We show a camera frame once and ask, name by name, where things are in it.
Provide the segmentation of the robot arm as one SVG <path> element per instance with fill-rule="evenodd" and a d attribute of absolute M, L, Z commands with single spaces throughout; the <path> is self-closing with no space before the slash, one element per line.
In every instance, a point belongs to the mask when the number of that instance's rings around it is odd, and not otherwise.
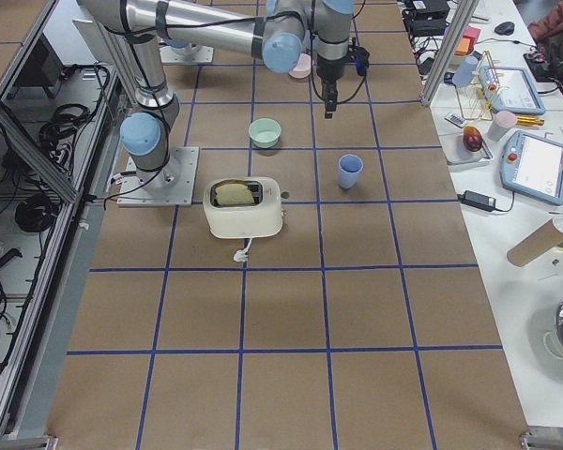
<path fill-rule="evenodd" d="M 125 42 L 136 99 L 146 111 L 174 100 L 161 47 L 169 48 L 178 64 L 204 62 L 205 49 L 225 50 L 260 60 L 281 74 L 296 69 L 302 53 L 315 52 L 327 118 L 340 105 L 337 82 L 345 66 L 354 65 L 360 77 L 366 77 L 369 67 L 368 52 L 350 36 L 351 1 L 269 1 L 262 16 L 194 1 L 86 1 L 84 6 L 106 32 Z"/>

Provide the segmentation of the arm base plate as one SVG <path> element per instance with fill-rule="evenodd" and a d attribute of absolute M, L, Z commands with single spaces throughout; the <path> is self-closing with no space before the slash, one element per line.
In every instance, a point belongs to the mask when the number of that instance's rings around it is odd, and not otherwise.
<path fill-rule="evenodd" d="M 212 47 L 188 44 L 183 48 L 160 47 L 160 58 L 165 66 L 197 66 L 211 64 L 214 57 Z"/>
<path fill-rule="evenodd" d="M 121 207 L 190 206 L 199 151 L 198 146 L 170 150 L 168 164 L 154 180 L 147 172 L 125 177 L 121 184 L 123 194 L 116 202 Z"/>

